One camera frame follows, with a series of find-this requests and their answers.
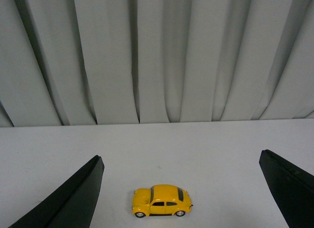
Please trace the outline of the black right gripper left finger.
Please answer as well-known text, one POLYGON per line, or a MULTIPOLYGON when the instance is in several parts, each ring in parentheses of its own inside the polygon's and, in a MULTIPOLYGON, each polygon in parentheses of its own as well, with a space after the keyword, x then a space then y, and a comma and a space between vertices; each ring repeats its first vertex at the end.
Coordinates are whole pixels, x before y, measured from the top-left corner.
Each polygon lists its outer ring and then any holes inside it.
POLYGON ((104 163, 90 159, 12 228, 88 228, 99 198, 104 163))

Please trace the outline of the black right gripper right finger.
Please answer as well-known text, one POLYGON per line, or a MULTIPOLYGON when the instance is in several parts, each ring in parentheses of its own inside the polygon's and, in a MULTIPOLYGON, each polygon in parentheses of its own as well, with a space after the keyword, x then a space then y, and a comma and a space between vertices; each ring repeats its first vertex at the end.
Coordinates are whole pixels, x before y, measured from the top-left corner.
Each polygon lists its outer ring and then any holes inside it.
POLYGON ((259 164, 280 212, 290 228, 314 226, 314 177, 270 150, 259 164))

